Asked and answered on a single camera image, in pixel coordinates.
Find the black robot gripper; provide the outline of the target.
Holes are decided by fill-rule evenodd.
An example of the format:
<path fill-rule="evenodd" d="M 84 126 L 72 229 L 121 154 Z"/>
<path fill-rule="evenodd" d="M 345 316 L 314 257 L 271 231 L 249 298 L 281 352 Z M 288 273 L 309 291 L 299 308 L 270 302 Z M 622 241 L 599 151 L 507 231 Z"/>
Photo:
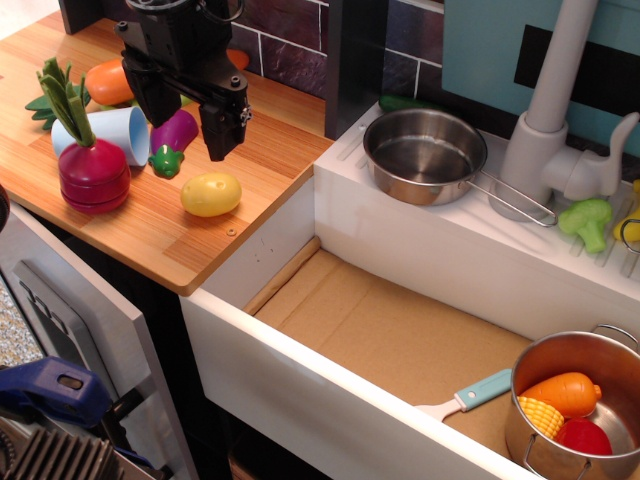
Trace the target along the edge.
<path fill-rule="evenodd" d="M 119 22 L 115 33 L 124 44 L 126 79 L 146 119 L 162 126 L 181 108 L 181 96 L 200 103 L 209 158 L 223 161 L 245 141 L 253 116 L 248 99 L 240 99 L 248 82 L 226 53 L 232 22 L 244 3 L 130 1 L 128 6 L 135 18 Z"/>

